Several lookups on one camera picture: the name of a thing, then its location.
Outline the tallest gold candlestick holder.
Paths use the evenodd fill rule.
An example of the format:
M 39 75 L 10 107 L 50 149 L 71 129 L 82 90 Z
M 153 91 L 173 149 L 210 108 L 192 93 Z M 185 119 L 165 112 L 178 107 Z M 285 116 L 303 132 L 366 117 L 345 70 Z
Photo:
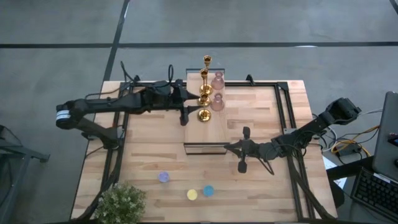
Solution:
M 200 70 L 200 75 L 203 80 L 203 84 L 200 87 L 200 93 L 207 93 L 209 95 L 212 92 L 212 87 L 211 87 L 211 85 L 208 84 L 209 66 L 212 61 L 212 57 L 209 55 L 205 55 L 203 57 L 203 61 L 204 61 L 205 67 Z

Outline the short gold candlestick holder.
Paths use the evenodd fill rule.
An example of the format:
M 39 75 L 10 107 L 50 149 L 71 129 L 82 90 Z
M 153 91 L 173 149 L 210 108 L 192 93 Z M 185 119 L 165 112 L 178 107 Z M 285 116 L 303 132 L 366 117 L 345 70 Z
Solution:
M 201 122 L 207 122 L 211 118 L 211 112 L 206 108 L 211 104 L 211 100 L 207 93 L 202 93 L 200 98 L 198 99 L 198 105 L 202 107 L 202 109 L 198 112 L 198 119 Z

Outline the pink ribbed glass candle holder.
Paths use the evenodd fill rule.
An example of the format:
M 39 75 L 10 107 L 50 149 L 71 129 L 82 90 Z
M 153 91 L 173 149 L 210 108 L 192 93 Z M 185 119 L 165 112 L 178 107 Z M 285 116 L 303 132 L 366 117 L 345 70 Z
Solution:
M 217 93 L 214 96 L 214 99 L 211 102 L 211 109 L 213 111 L 221 111 L 224 109 L 223 95 L 221 93 Z
M 215 90 L 221 90 L 224 88 L 223 72 L 216 72 L 214 79 L 211 81 L 211 85 Z

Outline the black aluminium rig frame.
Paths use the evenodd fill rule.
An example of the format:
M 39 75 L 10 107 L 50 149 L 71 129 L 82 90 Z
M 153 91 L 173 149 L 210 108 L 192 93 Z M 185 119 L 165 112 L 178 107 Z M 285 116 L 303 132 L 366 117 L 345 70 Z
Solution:
M 303 81 L 233 81 L 226 87 L 227 129 L 232 142 L 251 128 L 255 142 L 267 142 L 281 131 L 279 110 L 292 108 L 298 126 L 312 119 Z M 291 102 L 285 102 L 285 94 Z M 176 111 L 131 115 L 120 181 L 147 192 L 145 222 L 274 222 L 296 220 L 292 184 L 286 159 L 272 161 L 274 175 L 248 159 L 245 174 L 238 172 L 238 158 L 223 155 L 188 155 L 185 129 Z M 161 183 L 158 174 L 169 173 Z M 212 197 L 203 188 L 212 185 Z M 195 189 L 196 200 L 187 198 Z

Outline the long wooden box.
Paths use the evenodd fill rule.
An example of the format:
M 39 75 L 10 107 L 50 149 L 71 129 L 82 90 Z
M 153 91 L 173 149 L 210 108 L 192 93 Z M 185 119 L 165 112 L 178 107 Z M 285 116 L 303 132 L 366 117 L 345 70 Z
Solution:
M 222 71 L 211 71 L 209 69 L 209 85 L 211 85 L 211 81 L 214 79 L 216 72 Z M 200 75 L 200 70 L 187 71 L 186 89 L 190 93 L 200 96 L 199 89 L 202 84 L 203 81 Z M 185 152 L 188 155 L 226 154 L 224 145 L 229 144 L 231 138 L 227 130 L 225 84 L 224 88 L 221 90 L 213 89 L 212 94 L 210 95 L 211 102 L 217 93 L 221 93 L 223 95 L 224 109 L 221 111 L 213 111 L 211 109 L 211 104 L 207 106 L 206 108 L 211 112 L 211 118 L 209 121 L 201 122 L 198 119 L 198 112 L 201 109 L 189 114 L 189 122 L 185 127 L 185 140 L 183 142 Z M 198 100 L 188 100 L 186 105 L 199 106 Z

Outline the potted plant white flowers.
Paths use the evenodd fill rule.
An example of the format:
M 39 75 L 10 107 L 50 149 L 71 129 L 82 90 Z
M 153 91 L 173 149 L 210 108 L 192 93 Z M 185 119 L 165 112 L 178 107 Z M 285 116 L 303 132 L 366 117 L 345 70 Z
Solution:
M 124 182 L 104 191 L 94 212 L 100 224 L 138 224 L 146 211 L 147 192 Z

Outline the medium gold candlestick holder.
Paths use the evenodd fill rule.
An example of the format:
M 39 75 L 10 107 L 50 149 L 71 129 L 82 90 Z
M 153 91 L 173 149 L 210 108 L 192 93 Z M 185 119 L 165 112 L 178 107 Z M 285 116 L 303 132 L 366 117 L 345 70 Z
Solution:
M 203 81 L 202 86 L 199 89 L 200 98 L 198 104 L 202 106 L 208 106 L 211 103 L 210 95 L 212 94 L 212 87 L 208 84 L 208 69 L 203 68 L 200 70 L 200 75 Z

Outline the black desk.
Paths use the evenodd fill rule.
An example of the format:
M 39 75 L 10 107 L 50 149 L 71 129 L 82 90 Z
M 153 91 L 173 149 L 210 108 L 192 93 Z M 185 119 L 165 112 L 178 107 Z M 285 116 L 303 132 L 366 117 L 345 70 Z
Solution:
M 361 169 L 366 169 L 370 172 L 373 172 L 373 171 L 371 171 L 372 163 L 373 163 L 373 157 L 367 157 L 367 158 L 361 159 L 359 161 L 351 162 L 349 164 L 343 164 L 342 166 L 337 166 L 335 168 L 328 169 L 326 172 L 328 174 L 328 178 L 331 181 L 334 181 L 334 180 L 340 179 L 340 178 L 344 178 L 344 177 L 350 177 L 350 176 L 354 176 L 356 178 L 356 176 L 359 174 Z

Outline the black power adapter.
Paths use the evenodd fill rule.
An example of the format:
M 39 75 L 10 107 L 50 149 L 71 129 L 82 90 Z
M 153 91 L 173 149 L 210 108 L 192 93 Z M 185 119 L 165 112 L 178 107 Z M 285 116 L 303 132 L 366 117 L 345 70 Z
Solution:
M 345 147 L 344 149 L 340 150 L 338 152 L 338 155 L 339 156 L 348 156 L 348 155 L 360 153 L 361 150 L 362 150 L 361 146 L 349 145 L 349 146 Z

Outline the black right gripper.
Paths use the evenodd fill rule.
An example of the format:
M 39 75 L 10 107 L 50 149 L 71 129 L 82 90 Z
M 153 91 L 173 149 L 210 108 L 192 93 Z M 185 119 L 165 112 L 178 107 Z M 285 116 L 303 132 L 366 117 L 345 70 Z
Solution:
M 264 158 L 260 154 L 260 148 L 261 145 L 255 143 L 250 139 L 251 135 L 251 130 L 249 127 L 245 126 L 243 127 L 243 139 L 239 140 L 236 143 L 232 144 L 226 144 L 224 145 L 224 148 L 240 148 L 240 149 L 231 149 L 230 151 L 240 157 L 240 161 L 238 163 L 238 172 L 245 174 L 247 172 L 247 163 L 246 163 L 246 157 L 254 157 L 256 158 L 268 171 L 268 173 L 271 173 L 271 165 L 267 160 L 264 160 Z

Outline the grey laptop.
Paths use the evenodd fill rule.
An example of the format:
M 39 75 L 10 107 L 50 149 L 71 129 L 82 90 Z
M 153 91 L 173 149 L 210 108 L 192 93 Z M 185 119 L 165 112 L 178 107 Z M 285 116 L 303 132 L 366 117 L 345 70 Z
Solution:
M 373 169 L 398 182 L 398 93 L 393 91 L 385 95 Z

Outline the black keyboard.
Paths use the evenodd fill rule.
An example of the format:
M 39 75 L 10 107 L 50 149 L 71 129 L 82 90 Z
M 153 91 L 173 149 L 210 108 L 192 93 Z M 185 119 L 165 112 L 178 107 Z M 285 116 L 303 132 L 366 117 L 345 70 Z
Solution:
M 398 224 L 398 183 L 361 169 L 351 191 L 353 200 Z

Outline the grey metal stand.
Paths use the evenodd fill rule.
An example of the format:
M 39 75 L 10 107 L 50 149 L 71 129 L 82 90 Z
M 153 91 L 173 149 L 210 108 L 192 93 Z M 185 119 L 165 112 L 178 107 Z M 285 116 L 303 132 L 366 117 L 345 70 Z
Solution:
M 0 224 L 8 224 L 30 160 L 45 163 L 49 157 L 26 148 L 9 128 L 0 125 Z

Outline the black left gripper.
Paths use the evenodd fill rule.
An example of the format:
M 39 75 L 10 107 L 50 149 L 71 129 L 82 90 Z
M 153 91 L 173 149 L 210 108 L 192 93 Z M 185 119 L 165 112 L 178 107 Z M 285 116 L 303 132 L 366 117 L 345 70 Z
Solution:
M 183 87 L 183 80 L 177 79 L 171 84 L 173 92 L 171 94 L 172 105 L 180 110 L 180 124 L 186 126 L 188 123 L 188 113 L 192 113 L 196 110 L 202 109 L 202 106 L 188 106 L 184 107 L 186 100 L 197 100 L 200 97 L 193 93 L 190 93 Z

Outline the white paper sheet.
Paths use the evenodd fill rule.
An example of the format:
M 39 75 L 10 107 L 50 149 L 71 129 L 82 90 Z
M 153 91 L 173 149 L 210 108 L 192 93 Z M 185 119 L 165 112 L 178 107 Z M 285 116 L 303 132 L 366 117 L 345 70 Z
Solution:
M 323 162 L 324 162 L 326 170 L 337 167 L 337 165 L 335 163 L 333 163 L 331 160 L 327 159 L 325 156 L 323 156 Z M 337 184 L 339 188 L 344 189 L 346 180 L 347 180 L 347 177 L 344 177 L 344 178 L 334 180 L 334 183 Z

